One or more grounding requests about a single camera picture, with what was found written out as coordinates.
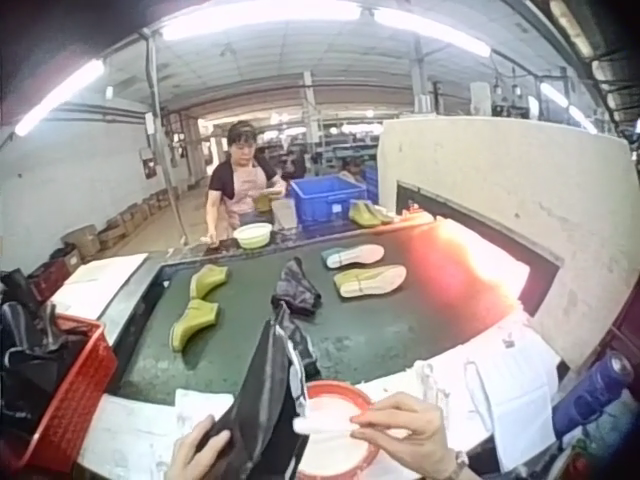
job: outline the white glue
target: white glue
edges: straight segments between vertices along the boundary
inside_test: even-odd
[[[308,415],[331,416],[345,422],[360,413],[353,403],[333,395],[312,398],[307,408]],[[366,442],[351,438],[348,432],[314,434],[309,437],[299,469],[319,477],[338,475],[357,467],[368,448]]]

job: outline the red plastic crate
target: red plastic crate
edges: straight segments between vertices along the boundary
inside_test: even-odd
[[[21,455],[4,451],[11,470],[26,465],[70,472],[117,360],[104,336],[104,325],[68,315],[58,315],[63,330],[86,326],[90,338],[47,408],[31,443]]]
[[[29,284],[41,302],[49,300],[69,278],[69,268],[64,259],[59,258],[43,263],[29,274]]]

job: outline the wristwatch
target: wristwatch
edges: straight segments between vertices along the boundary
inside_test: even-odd
[[[458,480],[463,470],[469,466],[469,458],[467,454],[461,451],[456,451],[456,467],[449,475],[437,480]]]

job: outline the white ceiling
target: white ceiling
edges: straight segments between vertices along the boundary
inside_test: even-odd
[[[231,3],[217,1],[216,4]],[[358,3],[411,9],[457,28],[514,58],[537,74],[558,74],[566,66],[553,49],[501,0],[363,0]],[[302,72],[311,71],[318,87],[317,103],[412,105],[411,34],[371,19],[354,22],[289,22],[240,27],[184,40],[158,37],[161,103],[171,109],[196,105],[197,116],[225,116],[224,110],[267,110],[291,106],[300,98]],[[422,38],[429,79],[442,82],[444,104],[457,110],[468,104],[469,83],[493,83],[496,71],[512,80],[511,64],[492,55],[484,59],[454,46]],[[92,85],[99,92],[113,85],[115,96],[148,103],[142,41],[107,59],[107,75]],[[518,70],[518,83],[532,92],[533,82]],[[330,88],[335,83],[350,87]],[[250,92],[262,92],[252,95]],[[593,108],[580,90],[573,99],[583,111]]]

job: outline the white bowl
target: white bowl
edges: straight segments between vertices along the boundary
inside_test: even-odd
[[[233,238],[238,240],[242,248],[251,250],[269,243],[272,230],[273,225],[270,223],[251,223],[234,231]]]

